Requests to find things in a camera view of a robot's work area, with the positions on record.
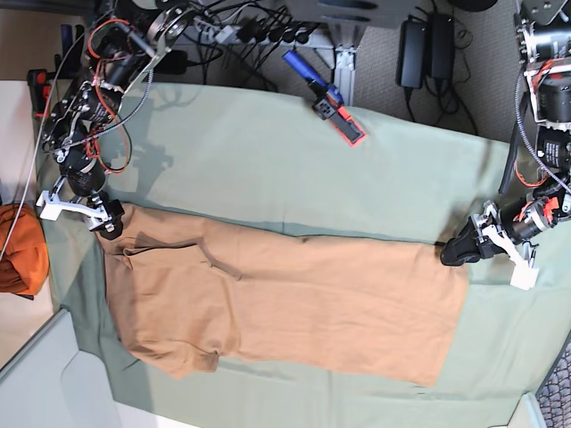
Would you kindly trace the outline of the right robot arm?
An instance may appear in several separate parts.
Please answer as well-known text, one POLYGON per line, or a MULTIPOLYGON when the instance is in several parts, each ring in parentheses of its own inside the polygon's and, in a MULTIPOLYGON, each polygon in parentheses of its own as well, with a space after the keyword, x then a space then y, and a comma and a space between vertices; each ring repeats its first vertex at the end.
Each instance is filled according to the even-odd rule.
POLYGON ((85 58, 65 96, 39 132, 42 150, 58 164, 60 176, 40 194, 40 217, 55 221, 64 211, 81 214, 89 231, 114 240, 123 231, 121 203, 104 191, 119 174, 103 160, 99 140, 119 130, 132 153, 121 115, 124 95, 137 84, 152 84, 153 70, 193 22, 190 1, 103 1, 85 42, 85 58))

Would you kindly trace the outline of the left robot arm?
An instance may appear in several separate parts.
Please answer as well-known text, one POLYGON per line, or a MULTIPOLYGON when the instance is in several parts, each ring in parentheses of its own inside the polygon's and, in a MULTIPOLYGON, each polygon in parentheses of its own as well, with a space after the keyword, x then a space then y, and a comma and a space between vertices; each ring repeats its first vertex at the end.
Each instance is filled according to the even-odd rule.
POLYGON ((529 268, 533 238, 570 219, 570 3, 520 1, 514 25, 521 68, 499 192, 513 178, 528 192, 502 207, 486 202, 443 246, 445 266, 507 254, 529 268))

